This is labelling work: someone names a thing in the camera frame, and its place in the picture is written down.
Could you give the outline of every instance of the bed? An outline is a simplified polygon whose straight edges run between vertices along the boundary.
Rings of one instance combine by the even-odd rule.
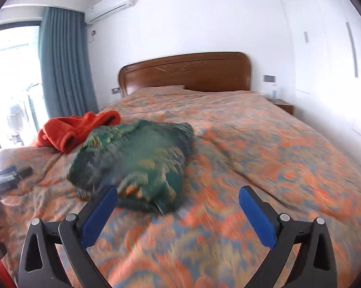
[[[361,274],[361,174],[322,135],[250,91],[243,53],[198,53],[124,67],[119,83],[122,123],[188,122],[195,134],[184,178],[184,201],[168,215],[115,209],[88,249],[113,287],[244,287],[268,253],[238,203],[251,185],[262,200],[293,219],[323,217],[337,263],[338,287]],[[34,174],[3,199],[11,224],[3,259],[17,279],[26,231],[34,217],[49,222],[85,205],[66,173],[77,151],[3,150],[0,168],[31,165]],[[80,287],[61,248],[74,287]],[[276,287],[299,250],[294,246]]]

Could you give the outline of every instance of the blue gripper pad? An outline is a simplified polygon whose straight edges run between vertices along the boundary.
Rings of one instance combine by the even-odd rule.
[[[80,235],[83,248],[91,247],[95,244],[104,225],[115,209],[117,201],[118,193],[116,188],[112,186],[81,228]]]
[[[270,249],[274,248],[277,242],[277,231],[275,226],[277,213],[269,204],[263,202],[250,186],[244,186],[239,190],[239,204],[262,245],[269,247]],[[265,213],[265,211],[270,212],[270,210],[271,215],[275,215],[275,218],[270,218],[270,214]]]

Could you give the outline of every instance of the wardrobe door handle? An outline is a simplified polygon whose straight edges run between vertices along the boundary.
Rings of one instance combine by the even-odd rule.
[[[349,22],[346,22],[346,26],[347,26],[347,31],[348,31],[349,37],[350,37],[351,49],[352,49],[352,51],[353,51],[355,77],[358,78],[358,77],[359,77],[359,72],[358,72],[358,59],[357,59],[357,57],[356,57],[356,49],[355,49],[355,42],[354,42],[353,32],[351,31],[351,26],[350,26],[350,23],[349,23]]]

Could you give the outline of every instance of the air conditioner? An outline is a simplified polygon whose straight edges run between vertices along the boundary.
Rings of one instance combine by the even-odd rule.
[[[84,20],[93,24],[130,6],[133,6],[132,0],[102,0],[86,11]]]

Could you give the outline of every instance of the green patterned cushion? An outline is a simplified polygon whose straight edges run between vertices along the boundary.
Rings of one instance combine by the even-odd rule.
[[[188,123],[141,120],[102,126],[90,133],[67,178],[90,193],[114,185],[117,206],[165,214],[180,204],[183,169],[192,143]]]

